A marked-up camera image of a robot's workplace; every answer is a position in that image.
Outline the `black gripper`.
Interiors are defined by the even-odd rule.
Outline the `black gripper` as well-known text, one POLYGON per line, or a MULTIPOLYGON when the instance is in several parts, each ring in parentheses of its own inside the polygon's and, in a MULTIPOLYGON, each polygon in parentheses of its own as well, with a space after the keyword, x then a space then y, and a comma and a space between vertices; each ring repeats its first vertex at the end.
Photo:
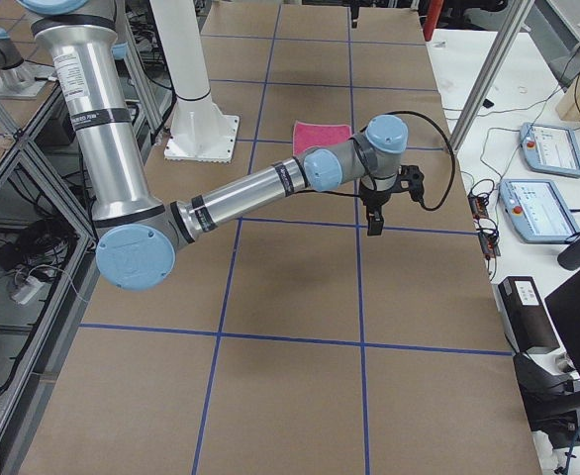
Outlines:
POLYGON ((384 227, 382 207, 391 199, 389 190, 376 191, 361 185, 359 196, 365 207, 367 220, 367 234, 369 236, 381 236, 384 227))

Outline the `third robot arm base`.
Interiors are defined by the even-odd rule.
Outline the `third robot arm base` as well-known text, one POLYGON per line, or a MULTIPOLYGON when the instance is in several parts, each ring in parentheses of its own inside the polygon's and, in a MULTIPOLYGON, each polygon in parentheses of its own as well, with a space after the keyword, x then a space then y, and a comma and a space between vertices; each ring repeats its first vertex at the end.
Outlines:
POLYGON ((0 99, 34 99, 50 72, 49 66, 28 64, 9 34, 0 28, 0 99))

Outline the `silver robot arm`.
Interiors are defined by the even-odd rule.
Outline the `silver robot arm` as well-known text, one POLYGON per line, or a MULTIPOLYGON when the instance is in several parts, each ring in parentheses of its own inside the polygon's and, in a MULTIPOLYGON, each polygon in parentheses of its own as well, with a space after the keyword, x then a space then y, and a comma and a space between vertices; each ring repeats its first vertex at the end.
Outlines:
POLYGON ((344 142, 277 162, 187 203, 164 204, 143 162, 114 60, 117 1, 28 1, 31 30, 48 50, 96 195, 101 274, 126 290, 144 290, 171 272, 176 252, 201 234, 304 189, 330 192, 359 180, 367 205, 388 200, 407 147, 406 124, 373 118, 344 142))

